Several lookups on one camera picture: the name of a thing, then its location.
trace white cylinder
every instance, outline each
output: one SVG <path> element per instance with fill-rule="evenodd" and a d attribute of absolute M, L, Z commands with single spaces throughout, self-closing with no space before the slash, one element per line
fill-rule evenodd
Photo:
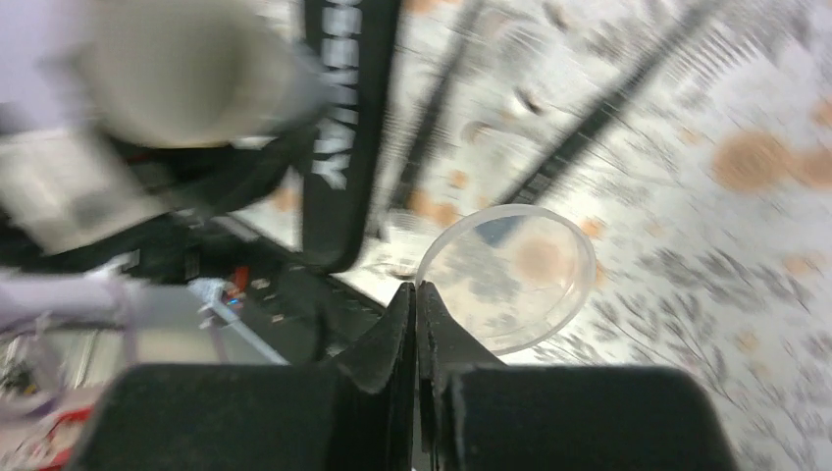
<path fill-rule="evenodd" d="M 150 147 L 258 135 L 320 104 L 317 71 L 247 0 L 96 2 L 81 58 L 98 118 Z"/>

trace transparent plastic lid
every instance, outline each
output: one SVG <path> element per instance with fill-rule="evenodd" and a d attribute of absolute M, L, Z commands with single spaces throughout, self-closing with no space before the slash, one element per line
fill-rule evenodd
<path fill-rule="evenodd" d="M 453 318 L 497 354 L 531 346 L 581 309 L 596 276 L 589 239 L 538 206 L 468 216 L 436 239 L 416 274 L 436 285 Z"/>

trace black strap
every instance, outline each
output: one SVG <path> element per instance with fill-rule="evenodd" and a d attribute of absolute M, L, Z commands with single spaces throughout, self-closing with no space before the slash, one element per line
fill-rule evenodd
<path fill-rule="evenodd" d="M 326 66 L 334 106 L 303 179 L 303 262 L 326 272 L 358 257 L 382 140 L 401 0 L 305 0 L 306 41 Z"/>

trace clear plastic cup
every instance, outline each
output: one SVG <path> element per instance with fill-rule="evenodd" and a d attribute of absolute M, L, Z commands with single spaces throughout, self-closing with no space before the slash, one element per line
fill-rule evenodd
<path fill-rule="evenodd" d="M 422 259 L 416 285 L 436 285 L 456 322 L 504 354 L 562 329 L 595 277 L 595 251 L 577 226 L 538 206 L 509 204 L 442 233 Z"/>

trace red component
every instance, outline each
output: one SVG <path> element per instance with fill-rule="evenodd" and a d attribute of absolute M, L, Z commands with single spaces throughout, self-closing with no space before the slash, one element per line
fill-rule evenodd
<path fill-rule="evenodd" d="M 55 425 L 52 426 L 52 429 L 49 430 L 49 433 L 46 434 L 46 437 L 48 439 L 52 439 L 55 436 L 55 430 L 67 422 L 86 422 L 86 420 L 89 419 L 89 414 L 91 413 L 91 411 L 92 408 L 87 407 L 85 409 L 64 412 L 63 414 L 58 416 L 58 419 L 55 421 Z M 52 459 L 52 462 L 40 468 L 38 471 L 60 470 L 65 464 L 67 464 L 67 461 L 70 459 L 70 453 L 72 453 L 71 448 L 62 449 L 58 451 L 58 453 Z"/>

